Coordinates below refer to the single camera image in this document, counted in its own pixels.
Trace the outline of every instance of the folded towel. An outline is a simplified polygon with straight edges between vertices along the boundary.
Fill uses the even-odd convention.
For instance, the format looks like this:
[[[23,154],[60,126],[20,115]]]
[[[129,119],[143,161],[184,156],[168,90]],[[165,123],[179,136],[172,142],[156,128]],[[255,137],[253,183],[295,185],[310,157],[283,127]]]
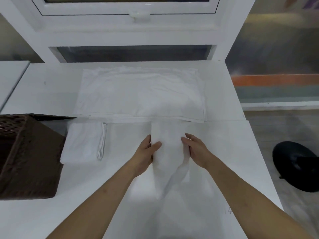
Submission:
[[[188,122],[152,122],[152,143],[162,142],[162,147],[153,155],[153,170],[156,197],[162,199],[173,185],[182,182],[189,171],[189,147],[181,142]]]
[[[72,121],[61,154],[61,163],[84,163],[101,160],[107,124]]]
[[[197,69],[122,66],[84,70],[73,113],[132,123],[158,117],[203,122],[205,112]]]

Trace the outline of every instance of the wicker basket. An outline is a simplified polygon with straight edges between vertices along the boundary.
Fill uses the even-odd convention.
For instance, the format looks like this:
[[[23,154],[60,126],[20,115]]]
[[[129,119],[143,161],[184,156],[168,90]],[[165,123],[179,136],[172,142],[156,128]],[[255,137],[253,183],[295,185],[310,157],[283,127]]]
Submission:
[[[0,199],[55,196],[65,137],[37,121],[45,118],[26,114],[0,116]]]

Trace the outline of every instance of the stack of white cloth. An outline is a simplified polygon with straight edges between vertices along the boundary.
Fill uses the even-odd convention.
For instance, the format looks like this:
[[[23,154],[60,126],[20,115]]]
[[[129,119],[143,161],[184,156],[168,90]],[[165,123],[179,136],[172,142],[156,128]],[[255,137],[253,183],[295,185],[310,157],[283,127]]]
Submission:
[[[70,121],[60,162],[85,163],[103,158],[107,124],[99,121]]]
[[[85,69],[73,113],[112,123],[158,117],[204,122],[204,84],[197,69]]]
[[[152,122],[152,144],[162,147],[153,155],[154,182],[157,199],[164,198],[189,172],[189,147],[181,142],[189,122],[164,120]]]

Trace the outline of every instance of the black stool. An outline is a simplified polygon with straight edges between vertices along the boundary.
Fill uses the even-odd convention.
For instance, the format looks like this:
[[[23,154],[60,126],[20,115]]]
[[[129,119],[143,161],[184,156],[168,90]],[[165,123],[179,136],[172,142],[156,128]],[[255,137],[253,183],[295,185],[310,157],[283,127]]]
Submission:
[[[306,192],[319,191],[319,157],[296,142],[278,143],[272,158],[276,169],[289,184]]]

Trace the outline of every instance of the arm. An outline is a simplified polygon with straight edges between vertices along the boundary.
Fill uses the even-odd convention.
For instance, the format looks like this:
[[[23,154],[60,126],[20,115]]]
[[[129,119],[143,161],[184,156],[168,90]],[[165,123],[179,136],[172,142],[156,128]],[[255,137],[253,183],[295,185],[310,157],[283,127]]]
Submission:
[[[266,196],[242,180],[197,137],[186,133],[194,162],[206,169],[232,209],[248,239],[313,239],[296,221]]]
[[[102,238],[132,180],[146,171],[152,163],[152,154],[161,147],[151,146],[148,135],[134,156],[96,192],[76,208],[47,239]]]

